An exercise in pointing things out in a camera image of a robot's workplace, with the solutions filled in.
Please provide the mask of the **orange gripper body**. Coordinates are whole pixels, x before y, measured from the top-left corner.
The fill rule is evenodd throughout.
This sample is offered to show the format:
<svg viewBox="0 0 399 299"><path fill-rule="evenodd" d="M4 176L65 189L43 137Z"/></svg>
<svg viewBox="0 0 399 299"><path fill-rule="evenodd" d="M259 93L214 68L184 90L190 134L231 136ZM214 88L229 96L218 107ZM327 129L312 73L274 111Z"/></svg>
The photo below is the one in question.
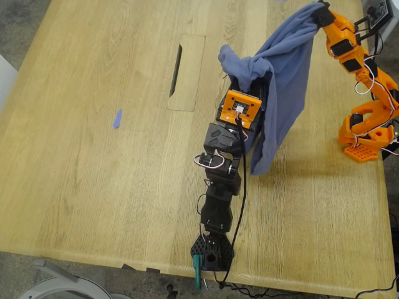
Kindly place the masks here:
<svg viewBox="0 0 399 299"><path fill-rule="evenodd" d="M354 56L363 59L367 53L361 46L360 32L355 30L354 24L344 16L332 12L334 20L326 26L326 46L329 55L334 59Z"/></svg>

